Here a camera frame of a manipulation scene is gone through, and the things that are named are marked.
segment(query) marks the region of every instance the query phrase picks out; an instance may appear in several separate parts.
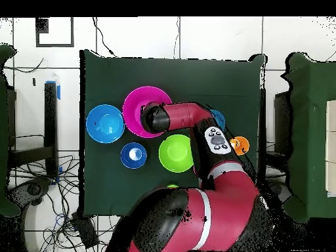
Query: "green bowl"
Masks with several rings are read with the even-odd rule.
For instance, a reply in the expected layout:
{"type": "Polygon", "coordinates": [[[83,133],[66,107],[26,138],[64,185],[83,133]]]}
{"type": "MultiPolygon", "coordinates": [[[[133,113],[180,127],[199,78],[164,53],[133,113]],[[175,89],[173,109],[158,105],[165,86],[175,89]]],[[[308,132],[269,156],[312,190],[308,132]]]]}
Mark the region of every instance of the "green bowl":
{"type": "Polygon", "coordinates": [[[187,171],[194,162],[190,139],[185,135],[171,135],[159,147],[159,160],[164,168],[174,173],[187,171]]]}

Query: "magenta bowl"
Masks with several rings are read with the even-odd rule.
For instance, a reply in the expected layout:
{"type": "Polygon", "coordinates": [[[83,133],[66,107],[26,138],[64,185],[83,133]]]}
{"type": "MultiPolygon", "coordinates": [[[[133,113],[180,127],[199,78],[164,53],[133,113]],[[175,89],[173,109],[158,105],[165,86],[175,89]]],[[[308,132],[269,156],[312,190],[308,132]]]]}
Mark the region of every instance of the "magenta bowl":
{"type": "Polygon", "coordinates": [[[171,98],[161,89],[153,86],[139,87],[126,97],[123,103],[123,119],[130,132],[142,138],[158,137],[162,133],[149,133],[144,130],[140,122],[141,106],[150,102],[171,104],[171,98]]]}

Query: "blue bowl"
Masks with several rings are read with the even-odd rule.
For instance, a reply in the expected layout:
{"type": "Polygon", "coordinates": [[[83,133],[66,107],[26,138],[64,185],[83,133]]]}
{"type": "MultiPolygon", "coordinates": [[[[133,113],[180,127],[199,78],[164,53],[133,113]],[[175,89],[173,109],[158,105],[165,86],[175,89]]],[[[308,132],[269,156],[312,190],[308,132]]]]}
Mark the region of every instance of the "blue bowl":
{"type": "Polygon", "coordinates": [[[99,143],[112,143],[119,139],[125,124],[119,109],[102,104],[93,108],[87,116],[87,133],[99,143]]]}
{"type": "Polygon", "coordinates": [[[120,153],[120,160],[127,168],[137,169],[146,162],[147,152],[139,143],[128,143],[124,145],[120,153]]]}
{"type": "Polygon", "coordinates": [[[213,114],[213,116],[215,117],[217,125],[222,130],[224,130],[225,129],[225,118],[224,118],[223,114],[221,114],[219,111],[214,110],[214,109],[210,109],[210,111],[213,114]]]}

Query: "black stand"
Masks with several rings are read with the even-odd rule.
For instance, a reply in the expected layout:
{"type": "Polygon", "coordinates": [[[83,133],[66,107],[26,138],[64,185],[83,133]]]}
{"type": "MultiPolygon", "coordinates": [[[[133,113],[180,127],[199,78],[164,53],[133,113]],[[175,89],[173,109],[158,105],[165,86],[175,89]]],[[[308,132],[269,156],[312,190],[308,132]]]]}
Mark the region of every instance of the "black stand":
{"type": "MultiPolygon", "coordinates": [[[[9,146],[15,144],[15,100],[13,87],[7,89],[9,106],[9,146]]],[[[45,159],[47,175],[55,177],[58,174],[57,154],[57,114],[56,114],[56,83],[45,84],[45,139],[44,147],[28,150],[11,150],[9,152],[9,168],[45,159]]]]}

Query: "dark green cloth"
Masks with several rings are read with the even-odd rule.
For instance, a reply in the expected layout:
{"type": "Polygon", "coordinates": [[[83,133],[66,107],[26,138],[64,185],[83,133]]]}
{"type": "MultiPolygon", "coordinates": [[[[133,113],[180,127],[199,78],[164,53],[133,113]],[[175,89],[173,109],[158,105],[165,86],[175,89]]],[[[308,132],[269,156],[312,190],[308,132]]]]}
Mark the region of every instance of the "dark green cloth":
{"type": "Polygon", "coordinates": [[[15,55],[15,50],[9,45],[0,45],[0,215],[14,217],[21,214],[19,207],[6,198],[9,182],[9,169],[7,169],[9,150],[9,126],[7,108],[7,86],[3,73],[5,62],[15,55]]]}
{"type": "MultiPolygon", "coordinates": [[[[173,102],[199,102],[221,111],[228,128],[249,140],[247,154],[255,167],[264,60],[263,55],[251,62],[102,58],[85,51],[85,114],[99,104],[121,110],[132,90],[155,86],[173,102]]],[[[112,144],[97,143],[85,132],[84,214],[127,215],[137,199],[156,186],[197,186],[192,168],[172,173],[159,162],[159,145],[176,133],[188,135],[188,130],[144,139],[125,128],[123,136],[112,144]],[[128,169],[120,161],[120,151],[129,142],[138,142],[147,150],[147,161],[140,169],[128,169]]]]}
{"type": "Polygon", "coordinates": [[[285,75],[293,86],[293,153],[289,158],[294,196],[284,209],[296,221],[336,217],[336,198],[326,192],[326,106],[336,99],[336,63],[314,62],[293,54],[285,75]]]}

